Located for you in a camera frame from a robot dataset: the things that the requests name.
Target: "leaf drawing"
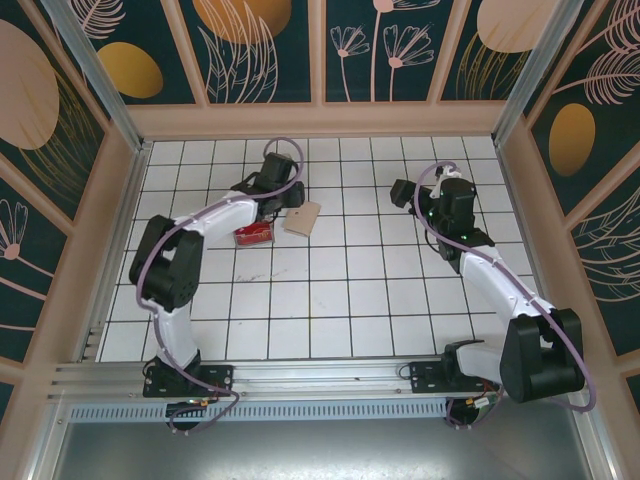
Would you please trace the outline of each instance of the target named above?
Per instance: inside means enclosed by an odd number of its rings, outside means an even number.
[[[587,99],[598,105],[622,105],[640,86],[640,49],[629,52],[610,50],[598,57],[587,77],[557,88],[559,93],[577,85],[584,85]]]
[[[278,86],[278,56],[269,27],[246,2],[246,26],[229,0],[219,3],[222,8],[217,9],[210,1],[202,2],[219,36],[198,27],[209,56],[209,98],[213,103],[271,102]]]
[[[126,15],[123,0],[68,1],[85,35],[96,40],[106,40]]]
[[[596,298],[621,302],[640,297],[640,188],[577,229],[574,240]]]
[[[609,15],[607,27],[586,42],[577,53],[586,50],[603,36],[609,46],[618,52],[638,48],[640,45],[640,0],[616,0],[611,15]]]

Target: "dark green wallpaper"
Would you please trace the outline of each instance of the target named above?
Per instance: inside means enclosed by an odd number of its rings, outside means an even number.
[[[15,0],[0,39],[0,154],[73,219],[104,132]]]
[[[572,235],[616,353],[640,349],[640,170]]]
[[[412,2],[410,10],[397,5],[387,13],[372,2],[348,3],[345,8],[344,0],[327,1],[327,101],[372,101],[372,81],[376,101],[426,100],[451,2],[422,0]]]
[[[307,0],[263,1],[180,0],[211,103],[311,101]]]
[[[565,214],[640,141],[640,12],[611,1],[532,127]]]
[[[11,393],[13,393],[13,385],[0,382],[0,425],[2,425],[4,412],[7,411],[7,407],[9,406]]]
[[[538,17],[545,2],[530,0],[532,7],[525,10],[527,15],[516,18],[509,15],[511,2],[513,0],[472,0],[441,100],[506,100],[509,97],[535,42],[529,42],[525,51],[516,45],[522,44],[523,36],[535,38],[544,26],[540,18],[546,18]],[[501,45],[501,51],[483,43],[478,26],[481,7],[488,10],[492,19],[483,24],[484,38],[492,35],[499,38],[496,43]]]
[[[573,23],[573,26],[569,30],[569,33],[567,34],[564,41],[562,42],[562,45],[560,46],[558,53],[556,53],[555,58],[551,62],[551,65],[549,65],[549,68],[547,68],[547,71],[545,72],[544,76],[540,79],[540,83],[538,83],[538,86],[533,92],[533,95],[531,95],[531,98],[529,99],[527,106],[524,108],[525,116],[529,116],[529,112],[531,112],[531,109],[534,107],[534,105],[538,101],[538,98],[540,97],[542,90],[544,90],[544,87],[547,85],[547,79],[551,74],[550,72],[553,72],[558,66],[558,63],[564,56],[564,52],[567,50],[567,47],[573,40],[573,37],[575,36],[576,31],[580,28],[580,25],[582,24],[584,17],[586,17],[587,13],[589,13],[589,10],[593,6],[593,2],[594,0],[584,0],[584,3],[582,4],[582,8],[578,13],[578,17],[576,18],[575,22]]]
[[[0,356],[22,362],[67,237],[0,179]]]

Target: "wire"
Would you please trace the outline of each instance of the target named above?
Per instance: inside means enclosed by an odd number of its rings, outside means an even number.
[[[424,170],[424,172],[422,172],[422,174],[420,175],[420,178],[416,182],[416,189],[415,189],[415,192],[414,192],[414,207],[415,207],[415,211],[416,211],[416,216],[420,220],[420,223],[422,223],[424,228],[429,233],[431,233],[434,237],[436,237],[438,240],[440,240],[442,242],[445,242],[445,243],[448,243],[452,247],[458,248],[458,249],[462,250],[463,252],[467,252],[467,253],[470,253],[472,255],[476,255],[477,257],[480,257],[483,260],[491,263],[491,265],[493,265],[495,268],[497,268],[507,278],[507,280],[509,280],[509,282],[512,283],[513,286],[520,293],[522,293],[522,295],[524,295],[525,299],[544,317],[544,319],[547,322],[549,322],[549,325],[551,326],[553,331],[558,335],[558,337],[560,337],[560,339],[567,346],[567,349],[571,353],[571,356],[573,357],[573,359],[575,360],[576,364],[580,368],[580,371],[584,375],[584,378],[585,378],[585,380],[587,382],[587,386],[589,388],[589,402],[584,406],[573,405],[571,403],[564,402],[562,400],[558,400],[558,399],[555,399],[555,398],[552,398],[551,400],[554,401],[555,403],[559,404],[559,405],[562,405],[562,406],[564,406],[566,408],[569,408],[571,410],[574,410],[576,412],[584,413],[584,412],[589,412],[589,411],[593,410],[593,408],[596,406],[596,388],[595,388],[595,384],[594,384],[593,378],[591,377],[591,374],[589,373],[589,370],[587,369],[587,366],[585,365],[584,360],[582,360],[582,357],[580,357],[580,354],[578,353],[578,350],[576,349],[575,345],[573,345],[573,343],[571,342],[569,337],[567,337],[567,334],[564,333],[564,331],[560,328],[560,326],[553,319],[553,317],[551,315],[549,315],[549,313],[538,303],[538,301],[534,298],[534,296],[531,295],[529,293],[529,291],[520,284],[520,282],[518,282],[517,278],[509,271],[508,268],[506,268],[504,265],[502,265],[501,262],[497,262],[495,258],[490,257],[489,255],[485,254],[484,252],[481,252],[481,251],[476,250],[474,248],[469,248],[466,245],[463,245],[463,244],[461,244],[459,242],[456,242],[454,240],[451,240],[451,239],[445,237],[444,235],[441,235],[433,227],[431,227],[431,225],[429,225],[429,222],[427,221],[427,219],[422,214],[422,211],[420,209],[420,201],[418,200],[420,198],[420,188],[422,187],[424,179],[426,178],[426,176],[432,170],[434,170],[435,168],[437,168],[439,166],[442,166],[442,167],[451,166],[451,167],[453,167],[455,169],[458,169],[457,165],[454,162],[444,161],[444,162],[436,162],[435,164],[427,167]]]
[[[153,263],[153,260],[156,258],[156,256],[160,253],[160,251],[162,250],[162,247],[164,246],[165,243],[167,243],[167,241],[173,236],[175,235],[177,232],[179,232],[182,228],[197,222],[200,218],[202,218],[203,216],[217,210],[220,207],[223,207],[225,205],[230,205],[232,203],[235,202],[239,202],[239,201],[245,201],[245,200],[262,200],[265,198],[271,198],[271,197],[275,197],[280,195],[281,193],[286,192],[287,190],[289,190],[291,187],[293,187],[295,185],[295,183],[300,179],[300,177],[302,176],[302,172],[304,170],[304,164],[305,164],[305,159],[304,159],[304,153],[302,153],[302,148],[300,148],[300,145],[298,145],[296,142],[294,142],[293,140],[291,140],[290,138],[287,137],[276,137],[273,138],[271,140],[269,140],[269,142],[265,145],[264,147],[264,151],[263,151],[263,156],[266,157],[267,156],[267,152],[269,147],[277,142],[277,141],[284,141],[287,143],[290,143],[291,145],[294,146],[294,148],[296,149],[296,151],[298,152],[298,156],[300,157],[300,165],[299,165],[299,169],[297,170],[296,174],[294,175],[294,177],[289,180],[289,182],[284,185],[282,188],[279,188],[278,190],[275,190],[273,192],[269,192],[269,193],[261,193],[258,195],[238,195],[236,197],[231,197],[231,198],[226,198],[223,199],[213,205],[210,205],[206,208],[204,208],[203,210],[199,211],[198,213],[196,213],[195,215],[192,215],[191,217],[183,220],[182,222],[176,224],[173,228],[171,228],[167,233],[165,233],[160,240],[158,240],[158,243],[156,243],[156,245],[151,249],[151,252],[149,253],[149,256],[147,257],[147,260],[144,262],[144,265],[142,266],[142,270],[140,271],[140,277],[138,278],[138,282],[136,283],[136,302],[138,303],[138,305],[140,306],[140,308],[144,309],[144,310],[148,310],[149,312],[151,312],[152,314],[152,318],[153,318],[153,330],[154,333],[156,335],[156,341],[158,342],[158,347],[160,348],[160,351],[162,353],[164,353],[164,355],[166,356],[167,360],[169,361],[169,363],[171,364],[171,366],[180,374],[182,375],[184,378],[186,378],[188,381],[190,381],[191,383],[194,383],[202,388],[206,388],[207,390],[211,391],[211,392],[215,392],[218,394],[223,394],[223,395],[232,395],[234,397],[233,401],[227,406],[225,407],[222,411],[220,411],[220,413],[218,413],[215,417],[213,417],[211,420],[208,420],[207,422],[201,422],[199,423],[197,426],[195,426],[194,428],[192,428],[190,430],[190,432],[192,433],[196,433],[198,431],[202,431],[208,427],[210,427],[211,425],[213,425],[215,422],[217,422],[220,418],[222,418],[223,416],[225,416],[227,413],[229,413],[229,411],[235,407],[238,402],[240,401],[240,395],[233,391],[233,390],[227,390],[226,388],[220,388],[214,385],[209,385],[208,383],[203,382],[202,380],[197,379],[196,377],[190,375],[189,373],[187,373],[180,365],[178,365],[178,362],[176,361],[176,359],[173,357],[173,355],[171,355],[171,352],[167,349],[166,344],[164,343],[164,340],[162,338],[162,334],[160,332],[160,308],[159,306],[155,303],[155,302],[148,302],[146,300],[144,300],[142,298],[142,286],[144,285],[144,281],[147,278],[147,274],[149,273],[149,269],[151,268],[151,264]],[[185,413],[187,411],[187,409],[182,409],[180,411],[178,411],[177,413],[175,413],[174,415],[172,415],[173,418],[175,418],[177,415],[181,414],[181,413]],[[179,430],[177,430],[176,428],[173,428],[173,433],[177,433]]]

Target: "gray metal surface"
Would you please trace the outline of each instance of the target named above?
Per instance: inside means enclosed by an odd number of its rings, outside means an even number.
[[[441,419],[227,422],[193,437],[162,424],[70,424],[59,480],[591,478],[570,414],[505,401],[472,431]]]

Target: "white tile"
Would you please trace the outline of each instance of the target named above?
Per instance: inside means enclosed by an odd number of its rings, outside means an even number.
[[[231,284],[203,283],[193,297],[191,318],[194,320],[218,320],[229,318]]]
[[[268,282],[271,278],[271,249],[244,248],[236,250],[234,282]]]
[[[118,283],[125,285],[131,285],[129,281],[129,270],[131,270],[131,264],[133,263],[133,257],[136,256],[136,252],[126,252],[120,265],[120,279]]]
[[[463,139],[469,158],[496,158],[496,149],[491,137],[464,137]]]
[[[384,278],[382,247],[348,247],[350,279]]]
[[[444,353],[449,343],[473,340],[469,315],[432,315],[436,353]]]
[[[476,185],[483,212],[512,212],[513,205],[504,185]]]
[[[244,163],[244,140],[218,140],[213,151],[213,163]]]
[[[147,168],[142,190],[145,192],[175,190],[177,177],[177,166],[150,166]]]
[[[478,288],[469,281],[464,281],[464,291],[467,295],[467,303],[469,304],[469,311],[471,313],[494,313],[496,309],[492,307],[484,295],[478,290]]]
[[[271,318],[308,318],[309,283],[273,282]]]
[[[269,318],[268,283],[234,283],[231,318]]]
[[[272,320],[269,358],[309,358],[309,319]]]
[[[176,192],[171,217],[182,217],[201,210],[207,204],[207,191]]]
[[[507,326],[494,313],[471,315],[476,340],[484,340],[490,347],[502,349],[507,336]]]
[[[402,137],[405,160],[434,160],[431,137]]]
[[[311,316],[349,316],[347,282],[311,282]]]
[[[343,162],[342,185],[345,187],[373,187],[373,162]]]
[[[147,320],[149,312],[136,302],[135,285],[121,285],[116,292],[116,301],[111,311],[111,321]]]
[[[384,247],[387,278],[420,278],[420,252],[415,245]]]
[[[309,158],[308,141],[306,138],[294,138],[292,139],[298,144],[300,150],[302,150],[303,160],[306,162]],[[281,155],[289,155],[296,162],[300,161],[300,153],[298,149],[284,140],[278,140],[277,152]]]
[[[520,280],[522,280],[522,283],[524,283],[527,287],[533,290],[534,293],[536,293],[537,295],[540,294],[538,292],[538,285],[536,285],[536,279],[533,277],[533,275],[523,275],[520,277]]]
[[[531,264],[523,243],[497,243],[496,248],[516,275],[531,275]]]
[[[387,286],[384,280],[354,280],[349,282],[351,316],[389,315]]]
[[[398,208],[391,203],[391,187],[378,187],[376,193],[380,215],[407,215],[406,209]]]
[[[433,335],[428,315],[391,317],[396,355],[433,355]]]
[[[211,165],[182,165],[176,190],[206,190],[210,173]]]
[[[168,217],[171,213],[172,201],[173,192],[142,192],[136,219],[149,220],[156,215]]]
[[[354,357],[387,357],[393,355],[389,317],[351,319]]]
[[[309,139],[309,160],[312,162],[335,162],[340,160],[340,145],[338,144],[338,139]]]
[[[268,139],[247,140],[247,149],[245,151],[245,163],[262,163],[264,161],[264,147],[267,146]],[[277,142],[269,145],[269,152],[275,152]]]
[[[268,320],[229,322],[227,360],[265,360],[268,337]]]
[[[110,323],[101,362],[139,362],[144,351],[147,322]]]
[[[209,188],[229,190],[242,180],[242,167],[242,165],[214,165],[211,169]]]
[[[368,138],[341,138],[340,158],[343,161],[371,160],[371,143]]]
[[[312,248],[309,254],[311,257],[311,280],[347,279],[344,247]]]
[[[433,160],[415,160],[413,162],[406,162],[407,164],[407,178],[415,183],[418,183],[420,180],[420,175],[424,172],[428,167],[434,165],[436,162]],[[433,170],[431,173],[427,174],[424,178],[422,185],[426,185],[429,187],[433,187],[437,182],[436,179],[436,171]]]
[[[389,280],[391,315],[424,315],[429,313],[427,294],[422,279]]]
[[[382,215],[380,217],[382,243],[385,245],[416,244],[416,229],[410,215]]]
[[[313,233],[318,230],[318,221],[320,218],[316,220],[316,223],[313,227],[313,232],[311,233],[311,238],[313,238]],[[284,228],[282,228],[282,223],[284,222],[284,218],[277,218],[275,223],[273,224],[273,235],[274,241],[273,246],[276,248],[280,247],[307,247],[309,245],[309,239],[302,235],[294,235],[293,233],[286,232]]]
[[[407,172],[402,160],[373,162],[378,187],[392,187],[396,180],[406,180]]]
[[[315,225],[313,226],[313,231],[311,232],[309,240],[312,247],[333,247],[344,245],[343,218],[318,217]]]
[[[469,311],[460,278],[426,279],[425,282],[432,314]]]
[[[380,222],[377,216],[345,217],[347,245],[380,245]]]
[[[375,188],[345,188],[342,192],[344,195],[345,215],[368,215],[378,213]]]
[[[522,236],[513,213],[485,213],[487,233],[494,242],[521,242]]]
[[[182,165],[210,165],[213,162],[215,144],[212,140],[184,142]]]
[[[439,160],[467,158],[461,137],[433,137],[433,146]]]
[[[131,236],[129,237],[129,250],[137,250],[140,246],[140,240],[144,234],[145,228],[147,228],[146,220],[136,220],[131,227]]]
[[[434,248],[438,248],[435,243],[432,245]],[[420,255],[422,257],[422,271],[426,278],[458,276],[449,262],[443,260],[440,254],[431,250],[428,245],[420,245]]]
[[[477,185],[504,183],[498,160],[473,160],[469,164]]]
[[[309,187],[340,187],[340,162],[309,164]]]
[[[233,250],[205,250],[202,256],[200,282],[231,282],[234,258]]]
[[[191,322],[191,331],[204,361],[224,360],[229,322]]]
[[[306,248],[274,248],[271,278],[280,282],[308,280],[309,251]]]
[[[311,357],[351,356],[351,328],[348,318],[311,319]]]
[[[342,215],[342,189],[310,188],[309,201],[321,205],[320,215]]]
[[[371,139],[374,160],[403,160],[400,137],[379,137]]]
[[[179,165],[184,142],[154,142],[150,165]]]

